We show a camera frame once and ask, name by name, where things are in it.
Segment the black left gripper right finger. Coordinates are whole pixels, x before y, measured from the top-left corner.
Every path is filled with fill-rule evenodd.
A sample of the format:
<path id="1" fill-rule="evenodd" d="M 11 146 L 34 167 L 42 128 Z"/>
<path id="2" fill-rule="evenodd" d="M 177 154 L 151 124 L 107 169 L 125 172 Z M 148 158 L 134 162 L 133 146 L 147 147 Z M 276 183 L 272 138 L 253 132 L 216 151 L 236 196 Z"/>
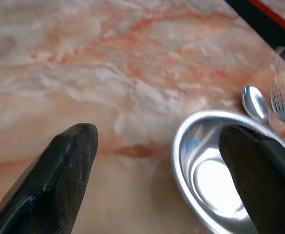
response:
<path id="1" fill-rule="evenodd" d="M 226 125 L 219 150 L 260 234 L 285 234 L 285 147 L 242 125 Z"/>

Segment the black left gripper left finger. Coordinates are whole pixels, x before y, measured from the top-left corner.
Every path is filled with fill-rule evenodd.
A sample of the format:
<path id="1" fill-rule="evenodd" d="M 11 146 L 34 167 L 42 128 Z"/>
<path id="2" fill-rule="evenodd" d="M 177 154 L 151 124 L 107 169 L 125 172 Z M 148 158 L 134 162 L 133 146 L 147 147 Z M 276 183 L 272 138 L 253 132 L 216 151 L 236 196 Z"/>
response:
<path id="1" fill-rule="evenodd" d="M 69 234 L 98 148 L 94 124 L 56 135 L 0 202 L 0 234 Z"/>

